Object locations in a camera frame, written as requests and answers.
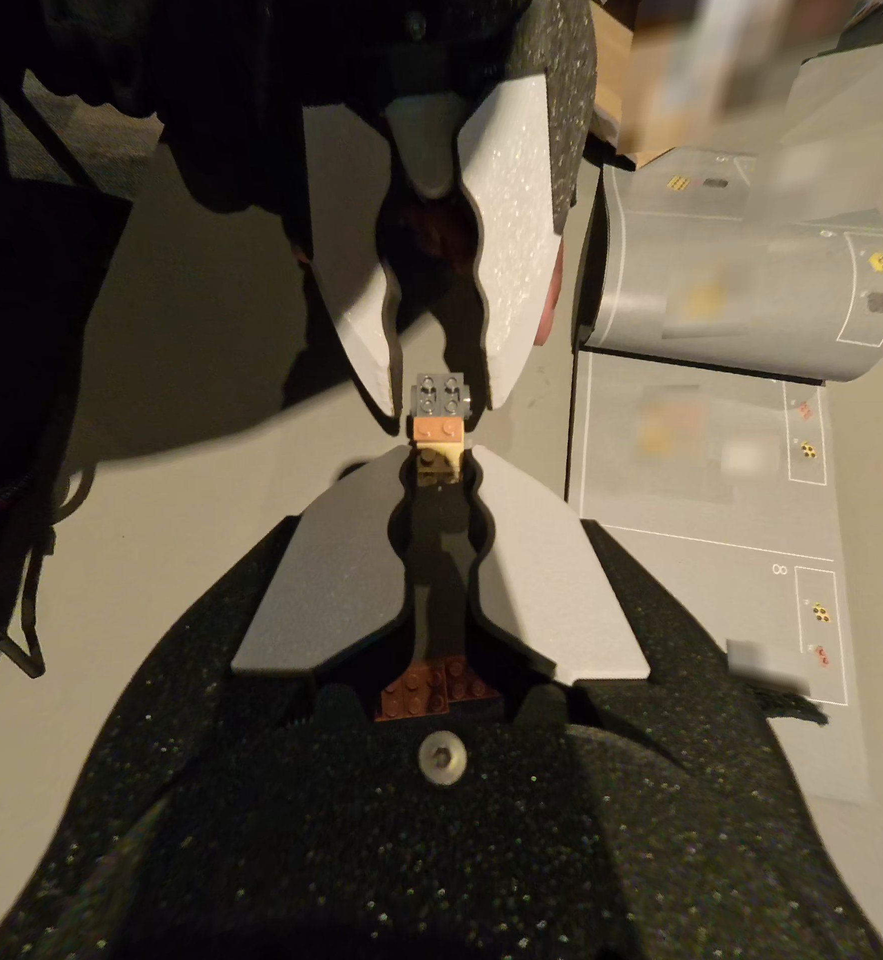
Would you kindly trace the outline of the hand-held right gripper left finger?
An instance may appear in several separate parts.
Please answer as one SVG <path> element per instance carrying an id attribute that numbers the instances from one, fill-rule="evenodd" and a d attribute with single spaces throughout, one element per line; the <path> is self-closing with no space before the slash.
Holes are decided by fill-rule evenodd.
<path id="1" fill-rule="evenodd" d="M 357 467 L 302 512 L 231 662 L 238 676 L 307 676 L 384 637 L 409 606 L 402 519 L 412 449 Z"/>

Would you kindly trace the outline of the grey instruction booklet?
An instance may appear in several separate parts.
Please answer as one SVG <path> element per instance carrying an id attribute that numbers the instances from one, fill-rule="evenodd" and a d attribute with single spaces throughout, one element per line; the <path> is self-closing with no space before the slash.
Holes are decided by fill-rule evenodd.
<path id="1" fill-rule="evenodd" d="M 802 790 L 867 803 L 827 385 L 883 357 L 883 216 L 764 220 L 755 166 L 689 148 L 603 168 L 568 500 L 736 669 L 824 713 L 773 721 Z"/>

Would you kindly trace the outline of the reddish brown toy plate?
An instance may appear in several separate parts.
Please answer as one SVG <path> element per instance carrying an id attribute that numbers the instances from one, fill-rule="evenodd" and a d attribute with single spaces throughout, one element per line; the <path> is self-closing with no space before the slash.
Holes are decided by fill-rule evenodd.
<path id="1" fill-rule="evenodd" d="M 374 721 L 387 723 L 404 719 L 448 714 L 448 667 L 444 658 L 413 660 L 396 680 L 379 694 Z"/>
<path id="2" fill-rule="evenodd" d="M 439 668 L 445 699 L 449 704 L 494 701 L 502 696 L 477 673 L 463 654 L 443 657 Z"/>

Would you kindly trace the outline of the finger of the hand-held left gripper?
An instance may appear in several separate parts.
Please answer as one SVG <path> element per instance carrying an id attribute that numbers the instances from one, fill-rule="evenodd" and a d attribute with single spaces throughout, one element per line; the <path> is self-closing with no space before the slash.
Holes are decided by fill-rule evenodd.
<path id="1" fill-rule="evenodd" d="M 398 430 L 398 289 L 376 236 L 391 146 L 345 104 L 305 106 L 302 125 L 315 283 L 361 388 Z"/>
<path id="2" fill-rule="evenodd" d="M 533 350 L 552 285 L 556 232 L 544 73 L 500 81 L 453 133 L 457 185 L 478 234 L 486 406 L 505 405 Z"/>

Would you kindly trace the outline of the person's left hand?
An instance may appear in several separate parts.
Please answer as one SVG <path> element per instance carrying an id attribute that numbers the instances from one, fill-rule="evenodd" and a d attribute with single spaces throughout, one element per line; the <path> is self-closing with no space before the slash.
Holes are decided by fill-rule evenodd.
<path id="1" fill-rule="evenodd" d="M 546 344 L 551 334 L 551 330 L 553 329 L 555 313 L 563 285 L 564 263 L 565 241 L 563 238 L 560 238 L 558 240 L 554 269 L 548 286 L 538 328 L 533 339 L 533 345 L 536 347 L 542 347 Z"/>

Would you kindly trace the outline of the grey toy brick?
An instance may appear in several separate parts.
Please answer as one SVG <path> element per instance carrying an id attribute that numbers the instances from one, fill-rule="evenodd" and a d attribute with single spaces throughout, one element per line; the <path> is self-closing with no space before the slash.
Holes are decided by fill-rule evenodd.
<path id="1" fill-rule="evenodd" d="M 412 418 L 457 417 L 464 421 L 472 415 L 472 395 L 463 373 L 418 373 L 411 386 Z"/>

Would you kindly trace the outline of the grey desk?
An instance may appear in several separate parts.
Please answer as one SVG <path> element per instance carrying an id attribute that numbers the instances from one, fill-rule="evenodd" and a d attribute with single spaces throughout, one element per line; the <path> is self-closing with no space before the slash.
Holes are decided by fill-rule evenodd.
<path id="1" fill-rule="evenodd" d="M 568 500 L 571 321 L 486 409 L 475 280 L 402 395 L 463 372 L 465 474 L 402 518 L 409 606 L 307 676 L 232 660 L 306 507 L 396 446 L 257 209 L 135 203 L 85 330 L 35 592 L 0 659 L 0 958 L 883 958 L 766 710 L 702 624 Z M 576 512 L 651 668 L 537 673 L 472 609 L 468 459 Z M 380 723 L 412 661 L 501 693 Z"/>

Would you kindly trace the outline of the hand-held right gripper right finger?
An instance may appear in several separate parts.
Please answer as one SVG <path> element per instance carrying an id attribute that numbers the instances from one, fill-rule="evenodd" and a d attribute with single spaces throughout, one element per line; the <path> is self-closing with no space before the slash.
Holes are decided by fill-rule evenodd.
<path id="1" fill-rule="evenodd" d="M 467 465 L 471 605 L 547 679 L 644 681 L 651 668 L 578 514 L 493 450 Z"/>

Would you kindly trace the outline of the person's black jacket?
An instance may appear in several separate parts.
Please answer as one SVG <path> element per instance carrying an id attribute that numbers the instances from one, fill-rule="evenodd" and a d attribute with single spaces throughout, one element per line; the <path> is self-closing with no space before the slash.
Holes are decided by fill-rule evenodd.
<path id="1" fill-rule="evenodd" d="M 14 551 L 33 551 L 20 547 L 19 502 L 46 470 L 46 434 L 122 213 L 40 113 L 42 145 L 69 183 L 59 194 L 54 184 L 17 179 L 2 103 L 33 111 L 24 92 L 30 71 L 58 96 L 126 118 L 157 116 L 202 202 L 279 213 L 293 256 L 307 264 L 293 173 L 281 173 L 301 114 L 290 97 L 299 6 L 0 2 L 0 577 Z M 40 643 L 28 638 L 23 650 L 11 639 L 7 604 L 0 597 L 0 657 L 40 677 Z"/>

